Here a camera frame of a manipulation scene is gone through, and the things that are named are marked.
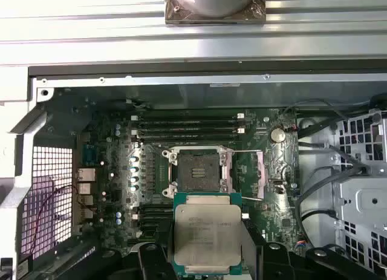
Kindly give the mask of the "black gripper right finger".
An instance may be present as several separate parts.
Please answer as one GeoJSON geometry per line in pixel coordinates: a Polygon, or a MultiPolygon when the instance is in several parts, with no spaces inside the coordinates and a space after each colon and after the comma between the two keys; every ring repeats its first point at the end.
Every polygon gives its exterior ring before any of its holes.
{"type": "Polygon", "coordinates": [[[249,222],[241,226],[242,259],[252,279],[382,279],[352,260],[323,247],[305,256],[267,242],[249,222]]]}

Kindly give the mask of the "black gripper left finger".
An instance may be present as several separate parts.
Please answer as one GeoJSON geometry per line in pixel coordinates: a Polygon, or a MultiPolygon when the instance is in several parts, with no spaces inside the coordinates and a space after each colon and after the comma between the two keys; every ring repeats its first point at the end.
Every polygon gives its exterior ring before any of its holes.
{"type": "Polygon", "coordinates": [[[90,279],[175,279],[175,271],[162,246],[150,243],[126,256],[115,254],[90,279]]]}

